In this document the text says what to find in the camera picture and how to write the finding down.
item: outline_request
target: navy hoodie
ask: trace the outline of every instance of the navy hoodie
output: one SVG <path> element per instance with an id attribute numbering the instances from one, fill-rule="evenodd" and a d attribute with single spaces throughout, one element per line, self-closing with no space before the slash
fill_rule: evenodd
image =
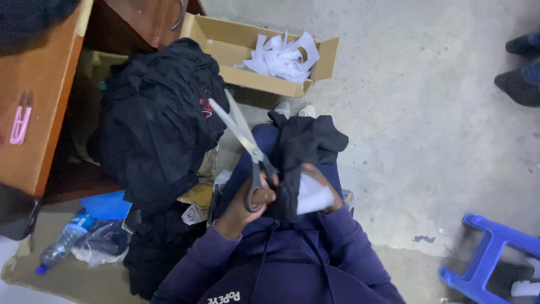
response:
<path id="1" fill-rule="evenodd" d="M 280 225 L 268 218 L 231 240 L 208 228 L 152 303 L 404 303 L 346 207 Z"/>

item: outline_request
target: hand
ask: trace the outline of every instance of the hand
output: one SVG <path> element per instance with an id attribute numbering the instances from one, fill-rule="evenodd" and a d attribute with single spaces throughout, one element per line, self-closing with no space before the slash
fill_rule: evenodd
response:
<path id="1" fill-rule="evenodd" d="M 217 231 L 224 237 L 229 239 L 237 239 L 242 233 L 243 229 L 254 220 L 260 218 L 260 216 L 266 211 L 268 205 L 273 203 L 276 199 L 276 194 L 268 186 L 266 181 L 266 174 L 261 172 L 261 185 L 262 189 L 257 189 L 253 192 L 251 197 L 252 208 L 257 212 L 251 213 L 246 207 L 244 202 L 246 196 L 251 188 L 251 177 L 248 177 L 246 182 L 240 187 L 236 196 L 229 203 L 227 210 L 215 223 Z M 279 180 L 277 175 L 273 176 L 273 183 L 277 187 Z"/>
<path id="2" fill-rule="evenodd" d="M 341 207 L 343 207 L 343 200 L 341 199 L 341 196 L 338 195 L 334 187 L 328 182 L 326 177 L 317 169 L 316 166 L 310 163 L 303 163 L 302 164 L 302 173 L 311 176 L 314 180 L 318 181 L 319 184 L 323 186 L 328 186 L 330 190 L 332 191 L 332 194 L 334 195 L 334 205 L 326 208 L 325 210 L 321 211 L 321 213 L 332 213 Z"/>

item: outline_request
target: shoe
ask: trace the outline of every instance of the shoe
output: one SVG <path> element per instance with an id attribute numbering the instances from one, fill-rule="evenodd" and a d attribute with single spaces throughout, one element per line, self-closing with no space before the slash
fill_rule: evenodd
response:
<path id="1" fill-rule="evenodd" d="M 286 101 L 282 101 L 275 106 L 274 112 L 283 114 L 286 119 L 289 119 L 291 116 L 291 105 Z"/>
<path id="2" fill-rule="evenodd" d="M 307 105 L 298 112 L 300 117 L 313 117 L 315 118 L 315 107 L 312 105 Z"/>
<path id="3" fill-rule="evenodd" d="M 506 50 L 510 54 L 516 54 L 523 57 L 540 56 L 540 45 L 531 45 L 529 43 L 529 35 L 524 35 L 507 42 Z"/>
<path id="4" fill-rule="evenodd" d="M 521 105 L 540 107 L 540 88 L 525 81 L 521 69 L 498 75 L 495 85 Z"/>

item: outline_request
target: dark shoe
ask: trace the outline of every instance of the dark shoe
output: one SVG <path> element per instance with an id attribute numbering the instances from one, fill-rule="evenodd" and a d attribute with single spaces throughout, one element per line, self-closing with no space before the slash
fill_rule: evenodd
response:
<path id="1" fill-rule="evenodd" d="M 521 69 L 495 77 L 495 85 L 521 105 L 540 107 L 540 88 L 526 82 Z"/>
<path id="2" fill-rule="evenodd" d="M 528 36 L 524 35 L 518 37 L 506 44 L 507 52 L 510 54 L 516 54 L 523 57 L 537 57 L 540 56 L 540 46 L 530 45 Z"/>

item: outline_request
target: scissor handle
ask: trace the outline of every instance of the scissor handle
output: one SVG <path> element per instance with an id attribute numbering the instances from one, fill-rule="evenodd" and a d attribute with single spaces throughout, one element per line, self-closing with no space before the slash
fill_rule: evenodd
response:
<path id="1" fill-rule="evenodd" d="M 274 182 L 273 182 L 273 176 L 274 174 L 278 173 L 278 170 L 270 163 L 270 160 L 265 155 L 262 161 L 263 168 L 266 173 L 266 179 L 268 181 L 268 185 L 271 189 L 275 190 Z M 251 213 L 255 213 L 259 211 L 262 208 L 262 204 L 259 204 L 258 206 L 253 206 L 251 204 L 251 198 L 253 197 L 253 193 L 257 189 L 262 189 L 261 185 L 261 163 L 253 163 L 252 168 L 252 182 L 251 182 L 251 188 L 249 189 L 249 192 L 247 193 L 246 200 L 244 201 L 244 207 L 246 207 L 246 210 L 248 210 Z"/>

